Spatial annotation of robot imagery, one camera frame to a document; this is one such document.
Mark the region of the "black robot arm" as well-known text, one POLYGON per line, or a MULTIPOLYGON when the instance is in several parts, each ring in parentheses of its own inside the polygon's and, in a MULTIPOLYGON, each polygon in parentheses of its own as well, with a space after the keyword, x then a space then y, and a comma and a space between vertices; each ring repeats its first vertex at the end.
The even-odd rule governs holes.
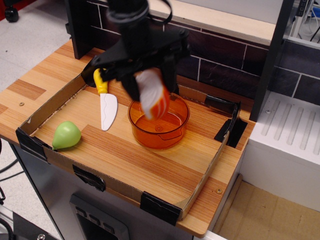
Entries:
POLYGON ((96 69, 104 82, 120 81, 132 100, 140 100, 134 74, 159 68, 167 90, 177 88, 177 63, 190 54, 189 32, 184 28, 163 31, 150 26, 152 16, 146 0, 110 0, 107 19, 119 32, 119 41, 95 56, 82 71, 86 83, 93 81, 96 69))

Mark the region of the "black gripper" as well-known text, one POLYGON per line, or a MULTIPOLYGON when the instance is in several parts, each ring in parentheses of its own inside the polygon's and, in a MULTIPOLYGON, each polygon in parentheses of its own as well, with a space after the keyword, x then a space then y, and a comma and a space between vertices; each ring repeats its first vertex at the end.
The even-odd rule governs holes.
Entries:
POLYGON ((90 74, 102 69, 102 79, 117 79, 133 101, 140 101, 140 91, 134 77, 139 71, 159 68, 167 90, 177 88, 177 64, 190 55, 189 31, 185 28, 161 30, 166 21, 148 17, 111 18, 120 32, 120 39, 105 52, 90 61, 90 74))

